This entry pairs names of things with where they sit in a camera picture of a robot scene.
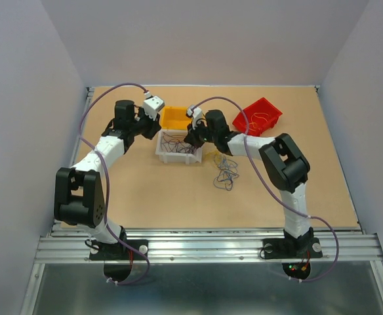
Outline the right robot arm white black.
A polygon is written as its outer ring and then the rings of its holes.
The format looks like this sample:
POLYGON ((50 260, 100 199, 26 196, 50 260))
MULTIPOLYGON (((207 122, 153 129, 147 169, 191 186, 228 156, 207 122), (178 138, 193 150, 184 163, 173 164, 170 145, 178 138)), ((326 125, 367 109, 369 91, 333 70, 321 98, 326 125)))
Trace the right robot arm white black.
POLYGON ((261 257, 290 259, 308 252, 313 240, 306 204, 310 164, 293 139, 286 133, 264 138, 231 131, 220 110, 204 114, 199 108, 188 108, 186 116, 191 119, 186 143, 196 148, 212 143, 228 156, 259 159, 271 183, 279 190, 279 203, 285 216, 284 238, 262 240, 261 257))

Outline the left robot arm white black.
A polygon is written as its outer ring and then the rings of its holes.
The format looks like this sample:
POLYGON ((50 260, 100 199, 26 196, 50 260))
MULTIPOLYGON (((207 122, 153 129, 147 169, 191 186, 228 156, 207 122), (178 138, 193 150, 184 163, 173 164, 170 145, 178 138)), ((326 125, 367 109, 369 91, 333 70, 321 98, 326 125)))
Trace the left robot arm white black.
POLYGON ((102 181, 109 180, 109 168, 132 146, 137 136, 152 139, 160 130, 164 101, 149 96, 143 105, 118 100, 114 117, 98 143, 79 162, 56 173, 54 217, 68 225, 80 226, 93 240, 89 247, 105 251, 115 259, 127 253, 125 229, 108 218, 107 197, 102 181))

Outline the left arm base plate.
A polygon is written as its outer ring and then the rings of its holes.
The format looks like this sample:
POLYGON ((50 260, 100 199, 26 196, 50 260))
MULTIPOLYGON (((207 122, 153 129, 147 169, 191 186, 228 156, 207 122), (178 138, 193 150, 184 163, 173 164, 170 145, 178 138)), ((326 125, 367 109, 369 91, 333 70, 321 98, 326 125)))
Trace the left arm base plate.
POLYGON ((133 250, 123 246, 118 241, 113 244, 102 243, 87 239, 85 245, 89 248, 91 261, 144 261, 143 255, 148 256, 148 240, 127 240, 133 250))

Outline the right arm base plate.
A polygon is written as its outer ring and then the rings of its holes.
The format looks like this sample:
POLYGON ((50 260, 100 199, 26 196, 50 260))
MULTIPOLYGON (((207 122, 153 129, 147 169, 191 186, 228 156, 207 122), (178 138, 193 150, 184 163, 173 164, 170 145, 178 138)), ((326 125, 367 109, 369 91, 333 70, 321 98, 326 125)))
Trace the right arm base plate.
POLYGON ((314 245, 319 244, 318 238, 312 238, 303 243, 298 243, 290 238, 265 238, 262 240, 264 259, 319 259, 323 257, 321 248, 314 249, 314 245))

